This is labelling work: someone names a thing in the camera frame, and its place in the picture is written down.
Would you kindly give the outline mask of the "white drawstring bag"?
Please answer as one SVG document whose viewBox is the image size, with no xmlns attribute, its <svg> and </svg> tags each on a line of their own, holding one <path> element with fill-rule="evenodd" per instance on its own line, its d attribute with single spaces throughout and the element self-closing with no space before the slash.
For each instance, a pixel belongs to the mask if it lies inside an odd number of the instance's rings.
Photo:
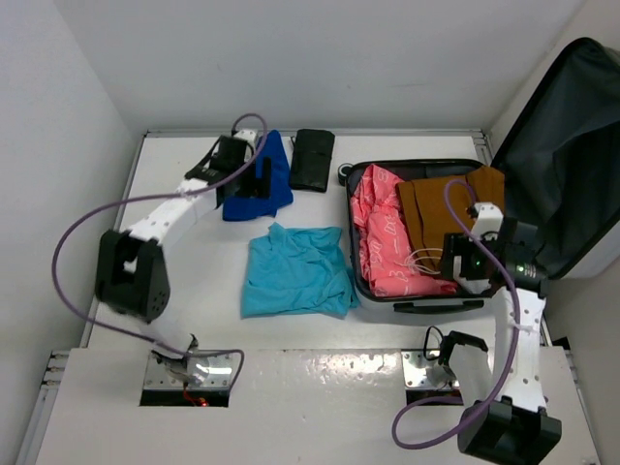
<svg viewBox="0 0 620 465">
<path fill-rule="evenodd" d="M 476 280 L 465 277 L 465 258 L 461 255 L 450 257 L 447 264 L 451 275 L 444 275 L 442 271 L 441 248 L 423 248 L 415 250 L 406 259 L 405 265 L 412 271 L 432 276 L 444 281 L 453 281 L 461 291 L 470 295 L 480 295 L 490 288 L 487 280 Z"/>
</svg>

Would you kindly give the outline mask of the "mustard brown cloth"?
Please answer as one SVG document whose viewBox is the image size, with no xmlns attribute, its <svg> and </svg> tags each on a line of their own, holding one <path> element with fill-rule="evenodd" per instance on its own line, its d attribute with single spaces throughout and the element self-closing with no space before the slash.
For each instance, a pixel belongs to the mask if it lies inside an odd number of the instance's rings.
<svg viewBox="0 0 620 465">
<path fill-rule="evenodd" d="M 461 231 L 444 200 L 445 186 L 454 179 L 458 182 L 449 189 L 449 200 L 454 212 L 465 226 L 469 228 L 473 226 L 468 208 L 474 202 L 492 202 L 500 209 L 505 208 L 505 177 L 491 167 L 482 167 L 457 176 L 398 183 L 396 194 L 401 203 L 403 222 L 411 249 L 419 265 L 432 273 L 439 271 L 444 236 L 447 233 Z"/>
</svg>

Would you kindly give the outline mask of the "pink patterned garment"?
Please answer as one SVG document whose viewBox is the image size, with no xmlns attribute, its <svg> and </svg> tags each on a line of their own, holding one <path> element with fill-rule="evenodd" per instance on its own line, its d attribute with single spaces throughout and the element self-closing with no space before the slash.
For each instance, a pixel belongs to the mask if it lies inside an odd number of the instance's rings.
<svg viewBox="0 0 620 465">
<path fill-rule="evenodd" d="M 375 297 L 453 295 L 457 285 L 436 269 L 442 250 L 411 246 L 396 192 L 400 182 L 391 171 L 372 164 L 350 200 L 362 278 Z"/>
</svg>

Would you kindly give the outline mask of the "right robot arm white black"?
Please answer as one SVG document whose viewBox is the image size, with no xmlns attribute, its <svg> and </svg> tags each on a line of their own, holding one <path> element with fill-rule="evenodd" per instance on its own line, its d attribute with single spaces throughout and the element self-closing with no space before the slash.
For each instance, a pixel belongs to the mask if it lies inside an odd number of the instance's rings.
<svg viewBox="0 0 620 465">
<path fill-rule="evenodd" d="M 494 317 L 492 348 L 452 331 L 438 359 L 460 388 L 464 412 L 454 432 L 460 452 L 494 464 L 539 464 L 562 436 L 541 382 L 548 277 L 529 244 L 535 232 L 484 204 L 468 232 L 447 236 L 442 257 L 442 270 L 486 296 Z"/>
</svg>

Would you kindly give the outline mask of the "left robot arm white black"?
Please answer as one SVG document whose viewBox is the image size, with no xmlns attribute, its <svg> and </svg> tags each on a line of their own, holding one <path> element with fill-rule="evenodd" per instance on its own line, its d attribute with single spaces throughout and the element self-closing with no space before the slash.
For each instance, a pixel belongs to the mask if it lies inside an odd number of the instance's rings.
<svg viewBox="0 0 620 465">
<path fill-rule="evenodd" d="M 109 230 L 100 239 L 97 299 L 135 320 L 139 335 L 153 341 L 156 360 L 185 383 L 198 381 L 198 340 L 179 328 L 167 309 L 171 285 L 166 254 L 200 218 L 247 185 L 260 141 L 249 129 L 219 137 L 184 174 L 170 199 L 128 229 Z"/>
</svg>

